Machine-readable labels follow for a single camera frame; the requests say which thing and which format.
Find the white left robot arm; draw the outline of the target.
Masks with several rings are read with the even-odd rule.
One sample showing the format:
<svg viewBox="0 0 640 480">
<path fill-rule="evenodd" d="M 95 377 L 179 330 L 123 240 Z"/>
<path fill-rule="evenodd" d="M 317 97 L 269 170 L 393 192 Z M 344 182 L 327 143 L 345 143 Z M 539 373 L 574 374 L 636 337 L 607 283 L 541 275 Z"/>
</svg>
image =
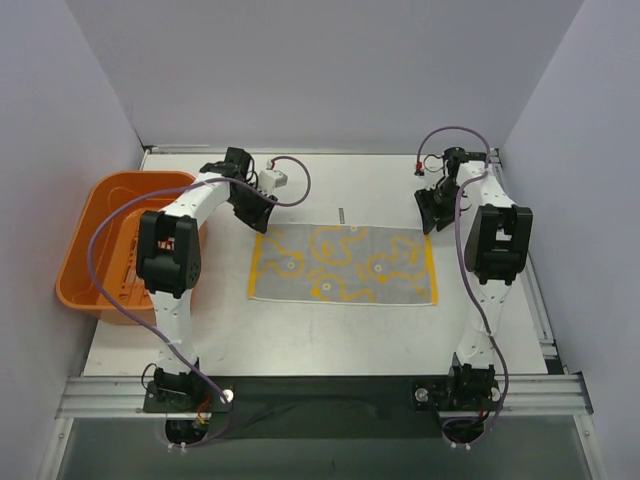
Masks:
<svg viewBox="0 0 640 480">
<path fill-rule="evenodd" d="M 171 203 L 140 217 L 136 274 L 152 302 L 155 333 L 161 341 L 153 387 L 177 410 L 188 412 L 201 402 L 206 382 L 196 373 L 191 297 L 202 271 L 200 227 L 221 205 L 256 232 L 267 230 L 287 176 L 267 166 L 252 180 L 252 156 L 228 148 L 223 160 L 203 165 L 195 179 Z"/>
</svg>

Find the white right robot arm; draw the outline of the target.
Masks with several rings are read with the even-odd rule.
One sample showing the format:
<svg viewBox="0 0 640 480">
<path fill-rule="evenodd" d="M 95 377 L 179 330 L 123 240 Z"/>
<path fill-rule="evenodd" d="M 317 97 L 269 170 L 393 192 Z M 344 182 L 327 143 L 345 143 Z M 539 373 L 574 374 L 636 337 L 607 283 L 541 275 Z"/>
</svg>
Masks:
<svg viewBox="0 0 640 480">
<path fill-rule="evenodd" d="M 504 390 L 496 373 L 508 370 L 497 343 L 502 310 L 526 265 L 533 213 L 508 196 L 487 154 L 451 147 L 437 158 L 439 180 L 414 198 L 425 234 L 453 227 L 470 304 L 449 373 L 417 388 L 416 399 L 441 410 L 494 407 Z"/>
</svg>

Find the grey yellow towel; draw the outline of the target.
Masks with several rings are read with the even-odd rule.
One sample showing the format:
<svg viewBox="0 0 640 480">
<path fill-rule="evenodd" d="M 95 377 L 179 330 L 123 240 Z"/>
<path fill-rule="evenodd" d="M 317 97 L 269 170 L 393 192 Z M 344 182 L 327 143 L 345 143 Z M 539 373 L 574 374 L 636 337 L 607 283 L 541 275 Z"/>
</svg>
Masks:
<svg viewBox="0 0 640 480">
<path fill-rule="evenodd" d="M 438 287 L 422 231 L 360 225 L 274 224 L 256 236 L 248 297 L 362 306 L 432 306 Z"/>
</svg>

